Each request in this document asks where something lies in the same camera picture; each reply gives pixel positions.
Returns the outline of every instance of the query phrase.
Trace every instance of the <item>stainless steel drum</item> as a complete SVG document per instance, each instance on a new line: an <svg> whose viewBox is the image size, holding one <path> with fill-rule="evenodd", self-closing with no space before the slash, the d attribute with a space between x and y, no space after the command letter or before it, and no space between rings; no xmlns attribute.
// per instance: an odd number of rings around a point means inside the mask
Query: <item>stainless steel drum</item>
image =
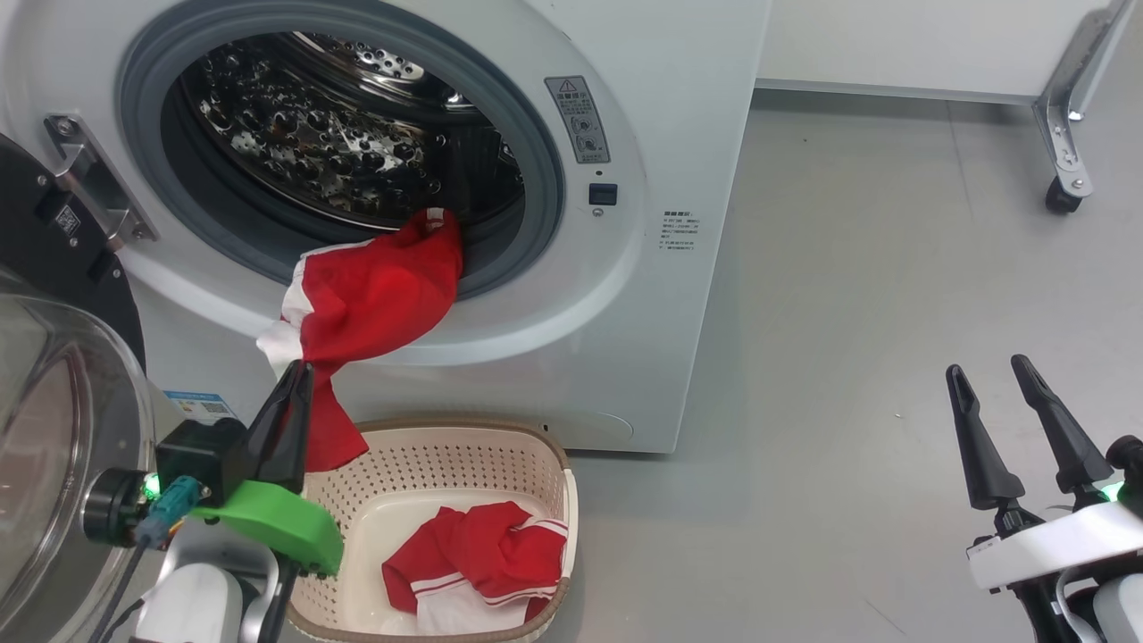
<svg viewBox="0 0 1143 643"><path fill-rule="evenodd" d="M317 216L395 230L441 204L473 224L523 191L483 114L382 48L317 33L258 35L209 51L179 80L231 162Z"/></svg>

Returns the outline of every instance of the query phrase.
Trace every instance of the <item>white cabinet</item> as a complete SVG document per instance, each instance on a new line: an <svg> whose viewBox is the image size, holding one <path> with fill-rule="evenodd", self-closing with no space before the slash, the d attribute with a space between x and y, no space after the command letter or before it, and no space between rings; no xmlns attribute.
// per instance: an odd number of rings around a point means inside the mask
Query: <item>white cabinet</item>
<svg viewBox="0 0 1143 643"><path fill-rule="evenodd" d="M1080 19L1106 6L1108 0L774 0L758 86L1031 103Z"/></svg>

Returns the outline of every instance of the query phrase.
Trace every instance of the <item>warning label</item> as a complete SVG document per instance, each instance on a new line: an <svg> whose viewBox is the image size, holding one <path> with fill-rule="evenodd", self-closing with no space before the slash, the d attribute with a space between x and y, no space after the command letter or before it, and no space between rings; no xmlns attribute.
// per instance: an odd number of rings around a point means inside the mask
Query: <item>warning label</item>
<svg viewBox="0 0 1143 643"><path fill-rule="evenodd" d="M702 222L689 211L668 210L663 212L663 226L658 233L658 249L687 251L695 249L698 226Z"/></svg>
<svg viewBox="0 0 1143 643"><path fill-rule="evenodd" d="M604 123L599 120L588 81L582 75L568 75L545 78L544 83L563 116L576 162L610 162L607 135L604 134Z"/></svg>

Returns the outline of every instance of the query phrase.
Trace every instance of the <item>metal cabinet leg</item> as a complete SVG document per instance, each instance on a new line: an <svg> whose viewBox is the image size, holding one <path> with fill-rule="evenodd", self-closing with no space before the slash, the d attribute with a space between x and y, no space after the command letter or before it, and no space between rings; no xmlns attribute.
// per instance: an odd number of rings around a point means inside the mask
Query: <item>metal cabinet leg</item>
<svg viewBox="0 0 1143 643"><path fill-rule="evenodd" d="M1080 112L1072 110L1072 99L1077 87L1084 82L1085 74L1102 66L1100 58L1105 58L1106 55L1096 54L1101 53L1108 37L1129 13L1133 3L1134 0L1111 0L1108 7L1084 16L1044 94L1032 105L1044 140L1048 145L1048 153L1056 166L1056 178L1048 187L1044 201L1056 214L1076 211L1080 201L1094 191L1072 138L1072 114L1082 118ZM1088 91L1089 89L1081 90L1084 94Z"/></svg>
<svg viewBox="0 0 1143 643"><path fill-rule="evenodd" d="M1111 27L1111 34L1103 40L1103 45L1095 51L1095 58L1088 63L1090 71L1085 73L1080 78L1079 85L1072 89L1071 113L1068 114L1072 121L1084 120L1084 115L1087 114L1087 108L1092 105L1092 97L1095 95L1104 72L1108 71L1108 65L1111 64L1112 55L1119 48L1119 41L1124 37L1124 32L1127 31L1127 24L1132 22L1132 11L1135 10L1136 5L1135 0L1127 0L1127 7L1116 19L1116 25Z"/></svg>

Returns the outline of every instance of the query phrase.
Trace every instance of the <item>perforated basket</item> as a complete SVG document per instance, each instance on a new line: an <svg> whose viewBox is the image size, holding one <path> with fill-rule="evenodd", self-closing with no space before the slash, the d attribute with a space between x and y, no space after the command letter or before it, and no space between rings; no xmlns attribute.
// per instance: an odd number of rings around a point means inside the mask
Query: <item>perforated basket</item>
<svg viewBox="0 0 1143 643"><path fill-rule="evenodd" d="M346 643L530 643L567 595L575 561L578 508L563 451L542 434L488 421L386 421L358 427L369 451L353 463L305 479L305 497L326 507L345 538L336 578L299 578L288 617L304 634ZM381 563L441 506L466 509L513 500L568 525L555 596L535 618L501 632L456 636L381 634L389 606Z"/></svg>

